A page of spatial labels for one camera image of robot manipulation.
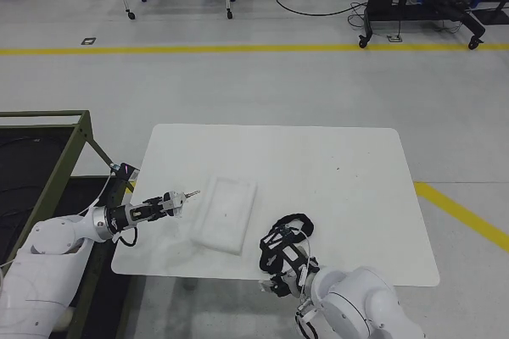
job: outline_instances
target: yellow tape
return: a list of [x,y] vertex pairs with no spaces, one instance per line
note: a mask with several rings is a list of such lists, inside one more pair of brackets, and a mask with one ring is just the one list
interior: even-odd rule
[[[481,44],[481,51],[509,51],[509,43]],[[468,51],[466,44],[357,44],[338,45],[217,45],[152,47],[75,47],[75,48],[0,48],[7,55],[74,55],[74,54],[156,54],[156,53],[270,53],[270,52],[438,52]]]
[[426,198],[429,202],[443,209],[509,253],[509,236],[506,233],[482,220],[475,213],[450,200],[447,196],[424,182],[415,182],[415,189],[419,197]]
[[[132,187],[136,188],[136,182],[135,181],[131,182],[131,184],[132,184]],[[133,193],[133,191],[131,191],[130,188],[127,187],[126,188],[126,193]]]

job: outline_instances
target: cart wheel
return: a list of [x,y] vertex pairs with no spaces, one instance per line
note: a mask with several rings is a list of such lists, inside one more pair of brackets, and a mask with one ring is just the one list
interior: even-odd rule
[[472,37],[472,40],[467,44],[467,48],[473,50],[478,47],[478,40],[474,37]]
[[360,41],[358,42],[358,46],[360,46],[360,48],[366,48],[367,39],[360,39]]

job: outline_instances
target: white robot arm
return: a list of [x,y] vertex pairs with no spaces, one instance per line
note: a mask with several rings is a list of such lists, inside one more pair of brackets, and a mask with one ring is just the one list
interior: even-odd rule
[[90,207],[84,217],[35,224],[3,279],[0,338],[48,337],[76,294],[94,242],[116,240],[145,220],[178,216],[198,192],[167,192],[137,206]]
[[[302,230],[278,225],[261,240],[261,261],[268,259],[268,264],[262,264],[261,268],[268,269],[271,263],[284,260],[290,269],[275,274],[269,281],[261,281],[260,286],[279,297],[292,294],[300,298],[295,318],[306,339],[318,337],[310,323],[318,313],[323,314],[343,339],[426,337],[421,327],[406,316],[394,287],[380,273],[369,267],[349,273],[320,268],[314,257],[310,258],[302,247],[294,245],[300,233],[307,239]],[[295,253],[297,258],[291,259],[288,253]]]
[[375,269],[350,273],[328,267],[311,282],[310,299],[343,339],[423,339],[419,325],[403,311],[394,287]]

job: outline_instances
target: gray floor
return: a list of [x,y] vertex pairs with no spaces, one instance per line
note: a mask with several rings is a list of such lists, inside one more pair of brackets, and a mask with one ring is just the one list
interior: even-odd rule
[[[287,0],[299,10],[337,0]],[[0,1],[0,48],[357,43],[346,16],[304,18],[272,0]],[[394,25],[378,27],[385,44]],[[402,27],[404,43],[467,43],[470,33]],[[486,42],[509,42],[509,26]],[[89,109],[113,159],[141,165],[158,123],[392,127],[414,181],[434,186],[509,234],[509,51],[36,55],[0,57],[0,110]],[[106,174],[85,150],[78,175]],[[441,283],[399,287],[429,338],[509,338],[509,255],[419,199]],[[299,337],[294,299],[254,282],[142,279],[128,334],[139,338]],[[324,337],[332,337],[324,330]]]

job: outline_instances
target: white tabletop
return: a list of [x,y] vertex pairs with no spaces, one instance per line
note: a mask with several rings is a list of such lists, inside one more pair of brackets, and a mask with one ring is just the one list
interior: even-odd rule
[[[212,175],[257,183],[241,256],[188,239]],[[131,203],[169,190],[202,193],[180,219],[138,226],[111,267],[126,275],[259,280],[259,241],[284,215],[315,224],[311,253],[322,265],[370,265],[395,285],[436,286],[433,258],[398,133],[392,129],[156,125]],[[133,230],[125,232],[131,240]]]

